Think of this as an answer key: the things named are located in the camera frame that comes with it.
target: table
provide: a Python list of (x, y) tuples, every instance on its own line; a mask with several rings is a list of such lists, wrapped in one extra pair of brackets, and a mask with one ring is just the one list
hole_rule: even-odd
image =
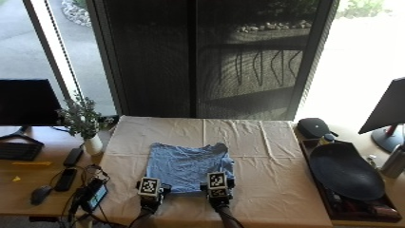
[[(0, 135), (7, 135), (17, 130), (15, 126), (1, 126)], [(80, 175), (83, 170), (77, 170), (77, 176), (69, 191), (52, 191), (41, 205), (31, 204), (32, 191), (49, 184), (53, 176), (64, 169), (64, 159), (72, 148), (80, 146), (83, 140), (52, 129), (49, 126), (29, 127), (27, 135), (44, 143), (44, 147), (36, 157), (36, 162), (52, 162), (51, 165), (15, 165), (12, 162), (0, 160), (0, 216), (28, 216), (28, 217), (60, 217), (76, 188), (81, 185)], [(84, 154), (77, 165), (85, 167), (92, 163), (99, 163), (100, 157), (91, 157)]]
[[(100, 166), (109, 193), (95, 215), (129, 225), (140, 213), (136, 183), (152, 143), (185, 147), (225, 143), (235, 160), (231, 211), (245, 228), (332, 227), (292, 122), (121, 116)], [(167, 195), (145, 227), (223, 227), (205, 197)]]
[[(364, 158), (367, 158), (368, 155), (374, 155), (377, 157), (374, 159), (377, 167), (381, 167), (385, 160), (389, 157), (389, 154), (382, 149), (380, 149), (376, 143), (372, 141), (371, 132), (360, 135), (357, 133), (360, 129), (355, 129), (349, 125), (344, 126), (341, 124), (332, 124), (332, 123), (328, 125), (329, 125), (329, 129), (333, 130), (340, 135), (336, 139), (340, 141), (353, 143), (357, 151), (360, 152)], [(295, 133), (300, 141), (305, 140), (305, 138), (296, 129), (295, 129)], [(386, 178), (384, 175), (382, 178), (385, 181), (386, 195), (390, 198), (392, 203), (396, 206), (396, 209), (398, 210), (398, 213), (405, 218), (405, 197), (404, 197), (405, 174), (402, 173), (397, 179)], [(397, 223), (353, 221), (353, 220), (332, 220), (332, 223), (333, 225), (340, 225), (340, 226), (405, 227), (405, 219), (402, 219)]]

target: white pot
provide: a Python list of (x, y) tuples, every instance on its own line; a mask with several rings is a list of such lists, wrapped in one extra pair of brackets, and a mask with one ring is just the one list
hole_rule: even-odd
[(85, 140), (84, 151), (92, 156), (103, 153), (103, 142), (100, 140), (99, 134), (96, 134), (91, 139)]

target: blue cloth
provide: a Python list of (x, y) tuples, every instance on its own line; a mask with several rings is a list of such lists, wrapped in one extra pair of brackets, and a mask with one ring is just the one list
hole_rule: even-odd
[(171, 184), (172, 193), (200, 192), (200, 183), (207, 182), (207, 174), (225, 172), (233, 179), (233, 160), (224, 143), (203, 148), (188, 148), (155, 142), (147, 166), (147, 177)]

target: computer monitor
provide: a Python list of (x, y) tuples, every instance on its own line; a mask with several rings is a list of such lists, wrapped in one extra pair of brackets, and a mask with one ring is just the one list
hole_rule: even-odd
[(0, 140), (17, 137), (41, 143), (24, 132), (29, 126), (57, 125), (60, 108), (48, 79), (0, 79), (0, 125), (20, 126)]
[(392, 80), (359, 134), (372, 131), (376, 144), (388, 152), (404, 144), (405, 78)]

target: black mouse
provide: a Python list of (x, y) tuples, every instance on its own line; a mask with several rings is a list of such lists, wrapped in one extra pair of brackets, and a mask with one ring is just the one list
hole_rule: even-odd
[(40, 205), (43, 203), (43, 200), (45, 200), (45, 198), (51, 194), (52, 189), (53, 188), (49, 185), (43, 185), (41, 187), (39, 187), (31, 195), (31, 204)]

